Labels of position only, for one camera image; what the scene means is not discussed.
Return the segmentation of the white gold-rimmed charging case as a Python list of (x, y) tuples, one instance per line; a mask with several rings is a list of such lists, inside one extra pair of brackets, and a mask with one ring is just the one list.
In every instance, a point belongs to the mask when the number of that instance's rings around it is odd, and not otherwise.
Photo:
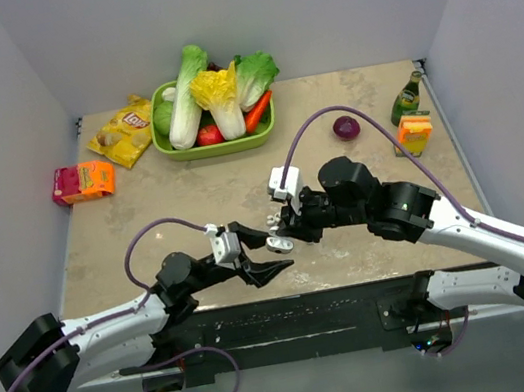
[(294, 243), (288, 238), (269, 236), (266, 238), (266, 248), (272, 253), (288, 254), (294, 249)]

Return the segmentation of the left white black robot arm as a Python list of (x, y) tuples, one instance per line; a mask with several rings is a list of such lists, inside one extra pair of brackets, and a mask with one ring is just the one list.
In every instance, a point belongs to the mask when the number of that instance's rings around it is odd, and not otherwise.
[(52, 313), (34, 319), (0, 358), (5, 392), (69, 392), (97, 377), (130, 367), (165, 368), (173, 342), (160, 334), (183, 323), (199, 303), (194, 294), (232, 278), (266, 286), (293, 260), (256, 263), (247, 249), (287, 255), (288, 238), (233, 222), (205, 229), (211, 253), (201, 259), (167, 255), (153, 284), (141, 296), (105, 312), (59, 320)]

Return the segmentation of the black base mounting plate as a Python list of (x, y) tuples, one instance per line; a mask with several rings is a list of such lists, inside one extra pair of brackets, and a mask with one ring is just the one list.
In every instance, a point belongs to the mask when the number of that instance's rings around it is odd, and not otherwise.
[(431, 336), (448, 313), (410, 299), (413, 276), (364, 282), (308, 294), (195, 312), (153, 338), (154, 354), (142, 368), (124, 365), (122, 376), (178, 366), (188, 386), (218, 374), (325, 358), (360, 350), (394, 350)]

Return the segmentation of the purple red onion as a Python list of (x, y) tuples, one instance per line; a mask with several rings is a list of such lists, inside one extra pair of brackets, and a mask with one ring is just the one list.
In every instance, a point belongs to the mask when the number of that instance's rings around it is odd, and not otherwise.
[(360, 124), (351, 116), (340, 116), (333, 123), (333, 133), (341, 140), (352, 141), (361, 131)]

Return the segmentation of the green plastic basket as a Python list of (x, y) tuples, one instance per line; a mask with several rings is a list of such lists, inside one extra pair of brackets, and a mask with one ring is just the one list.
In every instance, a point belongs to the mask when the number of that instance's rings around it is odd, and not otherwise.
[(272, 98), (269, 100), (270, 101), (266, 105), (255, 131), (252, 134), (245, 135), (237, 140), (225, 141), (220, 144), (209, 146), (194, 146), (191, 149), (186, 150), (177, 150), (172, 148), (169, 138), (159, 133), (156, 122), (151, 120), (153, 145), (155, 145), (155, 148), (168, 159), (179, 162), (244, 152), (249, 149), (261, 147), (261, 145), (265, 144), (270, 137), (275, 126), (275, 100)]

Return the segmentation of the orange carrot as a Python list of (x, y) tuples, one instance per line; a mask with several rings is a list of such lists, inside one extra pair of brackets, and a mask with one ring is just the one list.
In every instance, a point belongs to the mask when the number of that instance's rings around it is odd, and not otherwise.
[(261, 121), (261, 117), (267, 109), (271, 98), (272, 91), (267, 90), (265, 93), (263, 93), (253, 108), (247, 112), (246, 116), (244, 117), (247, 133), (253, 133), (256, 131), (259, 122)]

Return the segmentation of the orange sponge pack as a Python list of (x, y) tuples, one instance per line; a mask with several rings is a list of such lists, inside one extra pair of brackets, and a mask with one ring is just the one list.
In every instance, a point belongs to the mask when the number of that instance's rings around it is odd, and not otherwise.
[(428, 110), (407, 111), (397, 128), (397, 141), (413, 157), (420, 157), (427, 147), (434, 126)]

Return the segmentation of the red tomato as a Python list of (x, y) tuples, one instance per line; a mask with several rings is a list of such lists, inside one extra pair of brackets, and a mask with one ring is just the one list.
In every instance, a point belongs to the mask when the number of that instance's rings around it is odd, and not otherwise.
[(223, 143), (225, 139), (219, 128), (212, 123), (199, 129), (196, 141), (199, 147), (203, 147)]

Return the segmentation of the green Perrier bottle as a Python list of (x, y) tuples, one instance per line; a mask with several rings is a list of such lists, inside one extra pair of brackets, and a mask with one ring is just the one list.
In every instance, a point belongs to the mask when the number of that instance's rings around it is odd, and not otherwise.
[(418, 70), (413, 71), (410, 74), (409, 81), (395, 98), (390, 117), (391, 123), (395, 127), (400, 124), (399, 122), (401, 117), (405, 112), (413, 112), (418, 109), (420, 105), (419, 85), (421, 83), (422, 76), (422, 72)]

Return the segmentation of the green leaf lettuce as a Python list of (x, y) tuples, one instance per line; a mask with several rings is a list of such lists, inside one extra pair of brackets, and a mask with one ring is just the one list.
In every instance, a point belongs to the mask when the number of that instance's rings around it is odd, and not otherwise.
[(280, 73), (269, 53), (258, 50), (242, 57), (235, 55), (237, 97), (240, 109), (251, 111), (261, 96), (269, 89)]

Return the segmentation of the tall napa cabbage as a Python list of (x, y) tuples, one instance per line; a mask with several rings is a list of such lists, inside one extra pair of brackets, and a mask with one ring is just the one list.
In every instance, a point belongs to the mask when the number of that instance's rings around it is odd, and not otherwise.
[(175, 88), (175, 99), (171, 113), (170, 144), (177, 150), (193, 147), (197, 139), (201, 108), (197, 105), (190, 86), (192, 80), (207, 69), (208, 54), (197, 45), (188, 44), (182, 51), (181, 66)]

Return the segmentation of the yellow napa cabbage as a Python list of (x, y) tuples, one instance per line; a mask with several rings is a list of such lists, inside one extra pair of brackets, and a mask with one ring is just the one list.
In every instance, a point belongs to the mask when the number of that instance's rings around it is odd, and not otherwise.
[(191, 94), (197, 105), (211, 113), (225, 140), (237, 140), (246, 133), (237, 97), (235, 63), (228, 69), (202, 71), (190, 83)]

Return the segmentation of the round green cabbage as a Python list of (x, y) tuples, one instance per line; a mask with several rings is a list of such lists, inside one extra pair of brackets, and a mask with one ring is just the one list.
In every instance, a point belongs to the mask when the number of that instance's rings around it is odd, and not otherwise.
[(168, 137), (171, 129), (171, 118), (174, 103), (172, 101), (162, 101), (154, 110), (152, 121), (154, 128), (161, 136)]

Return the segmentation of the yellow Lays chips bag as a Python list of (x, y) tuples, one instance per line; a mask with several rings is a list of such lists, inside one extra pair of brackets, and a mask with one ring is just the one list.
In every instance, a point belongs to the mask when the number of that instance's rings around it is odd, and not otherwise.
[(111, 162), (132, 169), (152, 139), (151, 100), (130, 94), (119, 109), (88, 142), (87, 149)]

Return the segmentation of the pink orange snack box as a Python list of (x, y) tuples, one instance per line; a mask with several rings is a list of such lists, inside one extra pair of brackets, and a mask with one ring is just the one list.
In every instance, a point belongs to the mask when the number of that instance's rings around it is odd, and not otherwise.
[(112, 164), (89, 161), (55, 170), (52, 200), (56, 205), (70, 206), (81, 201), (103, 198), (115, 192)]

